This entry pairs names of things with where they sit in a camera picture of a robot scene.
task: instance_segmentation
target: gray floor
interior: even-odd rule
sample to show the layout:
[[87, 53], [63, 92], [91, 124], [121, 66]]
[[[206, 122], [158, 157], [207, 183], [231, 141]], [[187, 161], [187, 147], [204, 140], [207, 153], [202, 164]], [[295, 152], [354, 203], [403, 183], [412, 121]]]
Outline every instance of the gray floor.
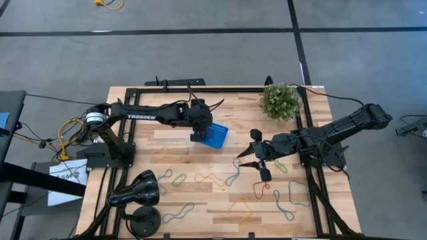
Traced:
[[[427, 25], [425, 1], [297, 0], [300, 27], [414, 27]], [[291, 27], [286, 1], [125, 0], [120, 11], [92, 1], [11, 0], [0, 31], [99, 31], [212, 27]], [[398, 117], [425, 114], [427, 33], [304, 33], [313, 85], [333, 95], [379, 103], [395, 120], [344, 143], [351, 187], [367, 235], [425, 239], [425, 140], [399, 138]], [[292, 33], [108, 37], [0, 37], [2, 89], [102, 102], [112, 85], [203, 77], [209, 85], [302, 83]], [[337, 119], [358, 106], [330, 99]], [[87, 106], [28, 97], [21, 120], [50, 137]], [[29, 167], [51, 152], [14, 141], [7, 161]], [[7, 210], [15, 208], [10, 204]], [[66, 237], [78, 212], [26, 220], [22, 239]], [[8, 239], [15, 216], [3, 218]]]

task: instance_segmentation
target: green plant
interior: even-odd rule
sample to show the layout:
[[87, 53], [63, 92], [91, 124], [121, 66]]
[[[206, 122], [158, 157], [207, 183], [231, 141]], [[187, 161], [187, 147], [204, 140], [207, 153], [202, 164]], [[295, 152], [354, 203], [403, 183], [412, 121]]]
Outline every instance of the green plant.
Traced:
[[300, 96], [295, 87], [284, 83], [268, 85], [262, 93], [260, 107], [272, 119], [289, 121], [300, 111]]

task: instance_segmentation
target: lamp head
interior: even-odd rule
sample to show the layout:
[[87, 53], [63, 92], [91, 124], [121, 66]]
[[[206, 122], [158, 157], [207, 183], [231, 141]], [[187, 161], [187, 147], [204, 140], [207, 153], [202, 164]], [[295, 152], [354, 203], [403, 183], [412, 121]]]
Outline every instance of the lamp head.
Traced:
[[107, 199], [112, 207], [124, 206], [131, 202], [154, 206], [159, 203], [160, 199], [159, 185], [154, 173], [146, 170], [139, 174], [131, 185], [109, 193]]

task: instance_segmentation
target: blue plastic basket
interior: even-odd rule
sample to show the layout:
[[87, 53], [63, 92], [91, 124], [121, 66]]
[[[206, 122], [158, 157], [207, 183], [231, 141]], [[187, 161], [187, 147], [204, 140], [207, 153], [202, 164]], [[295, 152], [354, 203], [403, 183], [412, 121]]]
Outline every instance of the blue plastic basket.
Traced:
[[216, 149], [221, 149], [226, 141], [228, 128], [216, 123], [207, 127], [207, 137], [201, 143]]

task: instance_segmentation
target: wooden tabletop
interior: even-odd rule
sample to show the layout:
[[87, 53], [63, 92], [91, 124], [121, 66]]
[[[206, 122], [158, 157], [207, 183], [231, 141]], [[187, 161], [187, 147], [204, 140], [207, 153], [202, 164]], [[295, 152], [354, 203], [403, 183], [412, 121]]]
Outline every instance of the wooden tabletop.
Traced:
[[[108, 102], [116, 102], [117, 98], [123, 101], [126, 88], [111, 87]], [[313, 90], [325, 93], [324, 88], [313, 88]], [[270, 189], [265, 189], [261, 199], [255, 198], [253, 190], [253, 184], [260, 181], [260, 174], [250, 167], [241, 167], [240, 176], [229, 187], [224, 186], [224, 182], [221, 181], [218, 181], [219, 185], [215, 184], [211, 179], [198, 182], [201, 180], [199, 176], [197, 181], [195, 180], [197, 173], [202, 175], [215, 173], [220, 179], [226, 179], [235, 174], [233, 159], [252, 141], [250, 129], [259, 129], [263, 132], [264, 139], [271, 139], [277, 133], [297, 129], [296, 122], [279, 122], [269, 119], [259, 107], [259, 93], [196, 93], [196, 95], [205, 99], [208, 105], [225, 99], [224, 103], [213, 112], [214, 123], [229, 128], [223, 149], [213, 149], [191, 142], [189, 140], [191, 129], [188, 128], [172, 129], [153, 121], [137, 121], [134, 139], [137, 151], [133, 166], [129, 169], [127, 183], [146, 169], [151, 169], [156, 177], [163, 175], [167, 169], [171, 169], [172, 177], [163, 178], [159, 182], [167, 189], [167, 193], [160, 197], [159, 204], [155, 206], [161, 216], [166, 213], [179, 213], [186, 203], [195, 204], [194, 209], [183, 219], [172, 219], [169, 223], [162, 223], [153, 237], [163, 237], [164, 233], [170, 233], [171, 237], [247, 237], [249, 232], [254, 232], [256, 237], [315, 237], [316, 230], [311, 206], [304, 207], [290, 203], [289, 182], [294, 180], [306, 183], [306, 173], [300, 165], [297, 154], [278, 159], [288, 170], [286, 174], [282, 173], [274, 163], [267, 163], [273, 180], [269, 182]], [[188, 97], [188, 93], [144, 93], [141, 95], [139, 104], [156, 106], [188, 99]], [[308, 92], [308, 101], [314, 126], [325, 125], [332, 121], [325, 96]], [[304, 115], [302, 119], [303, 124], [306, 125]], [[118, 124], [113, 126], [113, 130], [117, 133]], [[250, 155], [240, 160], [250, 162], [255, 161], [256, 158], [255, 155]], [[103, 185], [99, 209], [104, 204], [109, 171]], [[331, 204], [353, 230], [360, 232], [347, 177], [343, 173], [332, 172], [326, 167], [324, 172]], [[103, 169], [96, 169], [89, 175], [77, 234], [85, 231], [93, 221], [102, 173]], [[174, 187], [171, 182], [184, 173], [185, 181], [180, 186]], [[292, 183], [291, 189], [292, 201], [309, 203], [306, 186]], [[257, 185], [258, 197], [261, 195], [261, 190], [262, 184]], [[288, 221], [277, 208], [274, 190], [280, 192], [280, 207], [294, 212], [293, 221]], [[232, 209], [229, 209], [237, 199], [243, 199], [247, 205], [237, 202]], [[324, 231], [327, 232], [324, 208], [320, 202], [319, 206]], [[126, 207], [126, 212], [133, 213], [138, 207], [138, 204], [130, 203]], [[107, 233], [112, 232], [114, 212], [115, 208], [109, 215]], [[240, 219], [248, 215], [250, 216], [245, 219], [245, 222], [239, 224]], [[132, 238], [124, 223], [122, 220], [119, 237]]]

